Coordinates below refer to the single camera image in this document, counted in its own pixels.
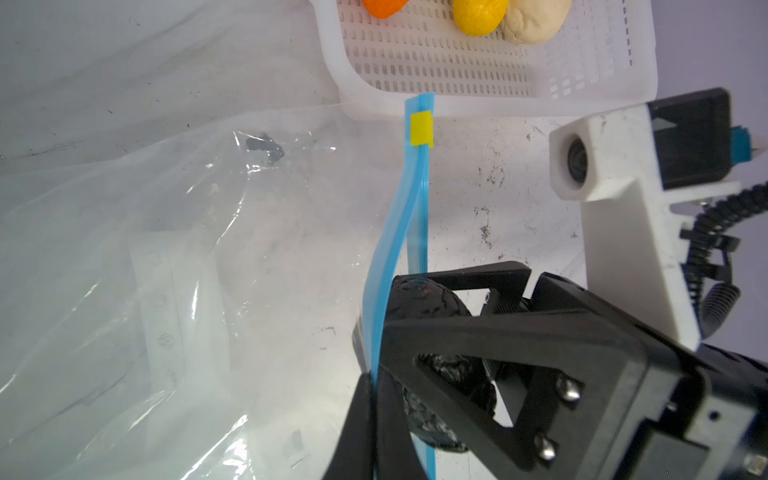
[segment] bread roll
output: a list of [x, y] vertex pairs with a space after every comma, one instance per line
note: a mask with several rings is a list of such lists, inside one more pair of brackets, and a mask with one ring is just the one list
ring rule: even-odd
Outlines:
[[504, 39], [517, 45], [550, 40], [563, 26], [571, 0], [509, 0], [502, 20]]

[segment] lemon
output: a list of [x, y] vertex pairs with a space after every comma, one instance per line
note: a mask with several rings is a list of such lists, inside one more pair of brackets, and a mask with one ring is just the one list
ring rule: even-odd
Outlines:
[[481, 37], [502, 23], [509, 0], [453, 0], [453, 18], [467, 35]]

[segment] ziplock bag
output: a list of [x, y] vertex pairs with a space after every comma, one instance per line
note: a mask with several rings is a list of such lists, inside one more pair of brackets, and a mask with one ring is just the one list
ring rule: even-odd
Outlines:
[[402, 124], [248, 114], [0, 178], [3, 478], [320, 478]]
[[[408, 273], [426, 273], [429, 240], [429, 148], [434, 146], [432, 112], [435, 94], [421, 94], [406, 102], [405, 164], [384, 231], [373, 253], [362, 297], [362, 315], [353, 342], [361, 346], [365, 371], [376, 391], [382, 330], [389, 291], [400, 252], [406, 245]], [[435, 451], [413, 437], [413, 446], [430, 480], [435, 480]]]

